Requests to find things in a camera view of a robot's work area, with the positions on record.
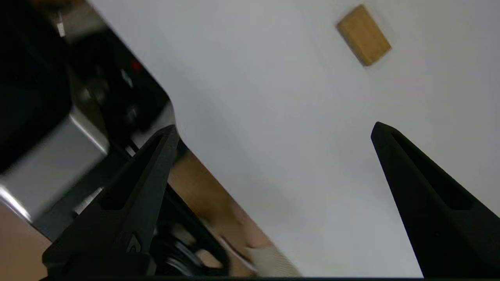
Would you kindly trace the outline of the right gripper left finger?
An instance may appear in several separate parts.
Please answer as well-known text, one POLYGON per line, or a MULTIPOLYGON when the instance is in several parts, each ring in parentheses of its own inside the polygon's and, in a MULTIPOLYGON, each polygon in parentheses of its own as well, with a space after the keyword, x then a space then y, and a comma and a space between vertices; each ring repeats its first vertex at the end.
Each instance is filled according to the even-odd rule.
POLYGON ((178 141, 173 125, 146 141, 43 253, 49 279, 155 274, 149 251, 178 141))

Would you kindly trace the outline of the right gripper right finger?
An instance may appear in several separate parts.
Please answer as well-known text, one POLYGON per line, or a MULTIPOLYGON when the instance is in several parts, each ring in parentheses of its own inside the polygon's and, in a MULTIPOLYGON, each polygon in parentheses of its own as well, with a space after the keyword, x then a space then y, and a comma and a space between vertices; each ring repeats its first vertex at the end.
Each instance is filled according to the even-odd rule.
POLYGON ((499 278, 499 217, 397 129, 370 139, 423 276, 499 278))

